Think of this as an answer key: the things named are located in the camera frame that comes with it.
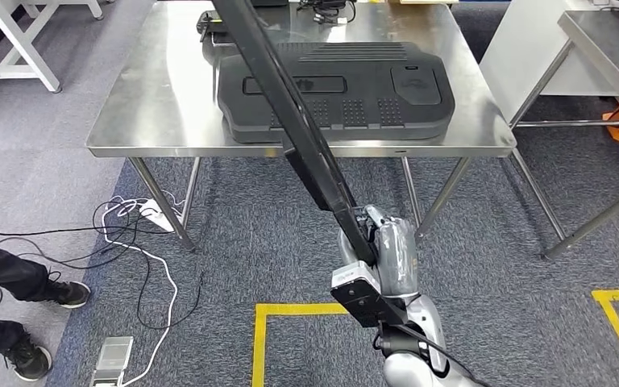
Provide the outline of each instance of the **stainless steel table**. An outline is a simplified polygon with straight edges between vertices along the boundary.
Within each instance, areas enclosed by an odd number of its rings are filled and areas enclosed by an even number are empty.
[[[556,73],[566,56],[577,47],[601,72],[601,75],[619,93],[619,12],[612,11],[567,11],[559,19],[559,26],[568,35],[569,40],[564,44],[560,53],[556,56],[550,67],[542,76],[538,84],[532,90],[526,103],[521,106],[517,116],[512,120],[510,126],[515,127],[547,127],[547,126],[591,126],[608,125],[610,123],[602,121],[566,121],[566,122],[538,122],[538,123],[519,123],[520,119],[533,104],[542,89]],[[563,230],[554,210],[546,199],[544,191],[533,177],[530,169],[523,160],[518,149],[513,150],[513,156],[530,183],[535,195],[537,196],[542,208],[545,210],[547,218],[556,230],[561,242],[554,246],[545,255],[552,257],[563,252],[575,242],[584,238],[587,234],[594,231],[601,224],[619,214],[619,200],[604,210],[601,214],[585,223],[575,232],[567,235]]]
[[[341,141],[330,144],[341,157],[401,157],[415,219],[423,235],[461,177],[470,157],[508,156],[516,147],[480,69],[447,6],[358,3],[346,26],[320,26],[309,11],[295,6],[259,10],[275,42],[411,41],[442,57],[456,100],[449,130],[432,140]],[[239,144],[222,127],[215,103],[217,56],[212,42],[198,43],[196,22],[210,2],[158,2],[110,92],[87,147],[97,157],[127,157],[188,248],[185,228],[170,210],[144,157],[192,156],[183,222],[203,156],[282,156],[280,144]],[[421,220],[408,156],[459,157],[442,192]]]

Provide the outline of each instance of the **power outlet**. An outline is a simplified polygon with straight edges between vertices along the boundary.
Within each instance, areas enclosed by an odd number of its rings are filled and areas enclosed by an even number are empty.
[[[145,216],[146,219],[157,224],[163,230],[167,232],[174,232],[174,228],[172,228],[172,225],[169,224],[167,217],[164,215],[155,199],[150,199],[145,202],[141,206],[139,213]],[[179,215],[177,215],[177,219],[181,222],[181,217]]]

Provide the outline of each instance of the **floor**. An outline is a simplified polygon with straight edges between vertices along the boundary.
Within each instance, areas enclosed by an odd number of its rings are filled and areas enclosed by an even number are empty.
[[[63,80],[62,94],[33,81],[0,82],[0,231],[85,226],[112,193],[146,194],[129,165],[94,159],[83,143],[150,4],[106,5],[102,22],[75,6],[56,14],[37,47]],[[454,6],[476,58],[503,7]],[[588,117],[610,105],[545,98],[530,114]],[[520,131],[517,138],[568,229],[619,195],[619,144],[605,131],[557,128]],[[423,206],[454,162],[412,160]],[[360,202],[411,215],[398,160],[340,163]],[[183,198],[188,160],[150,160],[149,166]],[[374,191],[374,182],[388,189]],[[180,286],[176,316],[192,307],[204,273],[200,306],[172,329],[151,372],[135,385],[249,385],[255,303],[331,302],[326,287],[337,262],[335,228],[283,160],[203,160],[189,225],[195,253],[184,252],[171,235],[140,240],[170,264]],[[91,251],[96,235],[38,240],[54,256],[77,256]],[[424,241],[422,291],[440,309],[451,351],[492,385],[619,385],[619,341],[590,294],[619,288],[619,218],[557,260],[542,260],[539,252],[554,242],[515,168],[507,160],[476,160]],[[135,318],[145,265],[142,256],[129,255],[87,273],[64,271],[66,278],[84,275],[95,290],[91,303],[72,314],[6,296],[0,318],[25,323],[56,353],[46,385],[88,385],[109,335],[135,337],[127,373],[143,371],[160,336]],[[160,267],[151,267],[139,313],[160,325],[171,292]],[[370,349],[373,332],[346,316],[272,317],[267,329],[266,385],[383,385],[381,356]],[[1,358],[0,385],[24,385],[5,372]]]

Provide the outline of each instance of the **black sneaker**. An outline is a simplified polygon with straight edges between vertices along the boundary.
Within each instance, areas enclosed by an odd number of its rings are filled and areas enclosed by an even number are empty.
[[[48,281],[44,290],[44,300],[54,301],[67,309],[84,306],[91,295],[89,286],[81,282]]]
[[[37,381],[45,377],[51,369],[51,354],[43,348],[34,345],[26,333],[17,343],[3,352],[5,359],[15,366],[15,374],[24,381]]]

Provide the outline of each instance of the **black pole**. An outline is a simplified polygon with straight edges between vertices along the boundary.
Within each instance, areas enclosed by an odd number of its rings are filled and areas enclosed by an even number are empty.
[[[249,0],[213,0],[212,3],[293,143],[303,169],[321,192],[355,249],[355,254],[367,264],[375,264],[375,249],[367,241],[365,230],[357,222],[357,204],[345,177],[340,172],[326,139],[314,123],[300,91],[260,26],[252,4]]]

